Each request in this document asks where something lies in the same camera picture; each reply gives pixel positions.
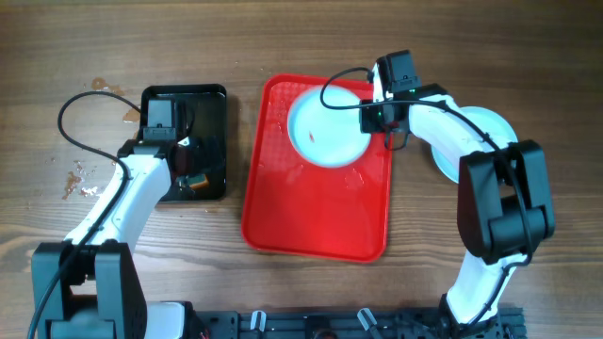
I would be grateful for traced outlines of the green and orange sponge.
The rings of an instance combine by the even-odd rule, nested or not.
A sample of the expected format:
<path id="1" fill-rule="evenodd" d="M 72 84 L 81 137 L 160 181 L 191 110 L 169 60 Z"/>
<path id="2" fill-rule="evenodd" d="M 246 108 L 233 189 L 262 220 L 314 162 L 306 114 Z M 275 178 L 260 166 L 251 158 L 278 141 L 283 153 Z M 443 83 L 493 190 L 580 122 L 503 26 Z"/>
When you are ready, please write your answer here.
<path id="1" fill-rule="evenodd" d="M 209 185 L 209 181 L 205 174 L 188 175 L 184 179 L 186 187 L 192 190 L 199 190 Z"/>

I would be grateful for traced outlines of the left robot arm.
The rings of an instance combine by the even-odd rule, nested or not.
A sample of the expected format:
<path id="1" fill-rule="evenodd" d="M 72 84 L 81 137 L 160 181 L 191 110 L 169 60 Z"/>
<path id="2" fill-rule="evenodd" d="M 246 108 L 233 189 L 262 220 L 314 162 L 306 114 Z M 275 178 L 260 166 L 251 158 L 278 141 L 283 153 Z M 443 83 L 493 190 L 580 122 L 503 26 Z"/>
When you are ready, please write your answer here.
<path id="1" fill-rule="evenodd" d="M 33 254 L 28 337 L 207 337 L 190 302 L 146 301 L 132 252 L 173 181 L 202 173 L 212 151 L 189 137 L 125 142 L 105 195 L 64 240 L 41 243 Z"/>

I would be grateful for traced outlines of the white plate with red speck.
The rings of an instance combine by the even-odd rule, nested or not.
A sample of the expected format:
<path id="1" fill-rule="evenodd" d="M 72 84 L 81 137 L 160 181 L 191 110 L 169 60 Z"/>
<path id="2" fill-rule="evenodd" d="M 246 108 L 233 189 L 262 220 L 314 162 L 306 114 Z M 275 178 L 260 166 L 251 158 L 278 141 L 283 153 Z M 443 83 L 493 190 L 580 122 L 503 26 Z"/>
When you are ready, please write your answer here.
<path id="1" fill-rule="evenodd" d="M 289 108 L 287 132 L 295 151 L 327 169 L 347 166 L 367 150 L 371 135 L 360 130 L 360 98 L 338 86 L 311 88 Z"/>

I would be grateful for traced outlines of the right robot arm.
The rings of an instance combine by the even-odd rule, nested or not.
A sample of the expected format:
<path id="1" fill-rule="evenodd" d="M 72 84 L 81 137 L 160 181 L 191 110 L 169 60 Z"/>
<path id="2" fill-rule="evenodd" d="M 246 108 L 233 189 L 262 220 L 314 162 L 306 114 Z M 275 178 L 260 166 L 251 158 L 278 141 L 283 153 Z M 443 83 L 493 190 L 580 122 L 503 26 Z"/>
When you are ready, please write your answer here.
<path id="1" fill-rule="evenodd" d="M 362 131 L 408 132 L 455 166 L 466 253 L 445 308 L 463 330 L 493 318 L 508 280 L 555 231 L 543 149 L 517 141 L 490 110 L 459 107 L 446 93 L 377 94 L 361 112 Z"/>

